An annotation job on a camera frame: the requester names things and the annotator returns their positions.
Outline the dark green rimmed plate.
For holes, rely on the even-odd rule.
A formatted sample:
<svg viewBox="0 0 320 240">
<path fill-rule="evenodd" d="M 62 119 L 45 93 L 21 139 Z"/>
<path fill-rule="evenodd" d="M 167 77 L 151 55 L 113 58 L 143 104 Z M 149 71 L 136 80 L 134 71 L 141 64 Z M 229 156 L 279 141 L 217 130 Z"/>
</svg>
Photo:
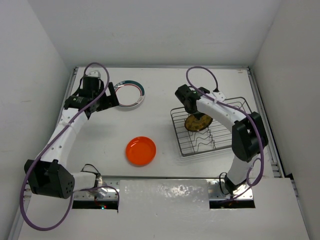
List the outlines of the dark green rimmed plate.
<svg viewBox="0 0 320 240">
<path fill-rule="evenodd" d="M 123 80 L 114 86 L 119 102 L 119 108 L 134 109 L 141 105 L 145 99 L 146 91 L 143 85 L 134 80 Z"/>
</svg>

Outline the yellow brown plate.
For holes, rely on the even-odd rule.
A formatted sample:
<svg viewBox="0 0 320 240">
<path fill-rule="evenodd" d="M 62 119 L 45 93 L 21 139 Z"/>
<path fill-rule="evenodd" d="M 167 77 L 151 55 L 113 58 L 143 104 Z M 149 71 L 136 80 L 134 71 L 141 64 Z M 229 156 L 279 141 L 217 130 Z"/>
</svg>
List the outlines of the yellow brown plate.
<svg viewBox="0 0 320 240">
<path fill-rule="evenodd" d="M 184 127 L 190 132 L 199 132 L 211 125 L 213 118 L 208 115 L 203 115 L 197 119 L 193 114 L 189 115 L 184 122 Z"/>
</svg>

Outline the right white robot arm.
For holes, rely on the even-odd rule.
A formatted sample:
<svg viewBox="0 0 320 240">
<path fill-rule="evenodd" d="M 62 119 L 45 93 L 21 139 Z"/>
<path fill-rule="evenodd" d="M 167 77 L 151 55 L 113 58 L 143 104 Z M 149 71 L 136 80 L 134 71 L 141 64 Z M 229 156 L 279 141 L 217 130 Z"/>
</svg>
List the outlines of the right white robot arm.
<svg viewBox="0 0 320 240">
<path fill-rule="evenodd" d="M 249 163 L 262 155 L 269 143 L 262 117 L 255 111 L 248 114 L 225 103 L 220 91 L 210 92 L 203 87 L 194 90 L 184 84 L 174 94 L 189 114 L 184 124 L 188 131 L 202 131 L 214 120 L 230 131 L 234 158 L 224 177 L 224 186 L 232 194 L 249 177 Z"/>
</svg>

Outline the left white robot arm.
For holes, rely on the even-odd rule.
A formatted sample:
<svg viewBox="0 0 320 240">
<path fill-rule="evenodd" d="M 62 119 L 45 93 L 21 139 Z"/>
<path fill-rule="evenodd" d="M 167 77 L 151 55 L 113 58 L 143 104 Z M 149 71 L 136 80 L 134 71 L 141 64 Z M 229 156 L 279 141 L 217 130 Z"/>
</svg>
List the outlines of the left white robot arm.
<svg viewBox="0 0 320 240">
<path fill-rule="evenodd" d="M 60 120 L 39 161 L 29 159 L 24 165 L 33 194 L 68 199 L 73 192 L 98 186 L 100 173 L 71 172 L 67 161 L 77 135 L 91 115 L 118 105 L 113 84 L 106 88 L 97 70 L 81 78 L 78 89 L 64 102 Z"/>
</svg>

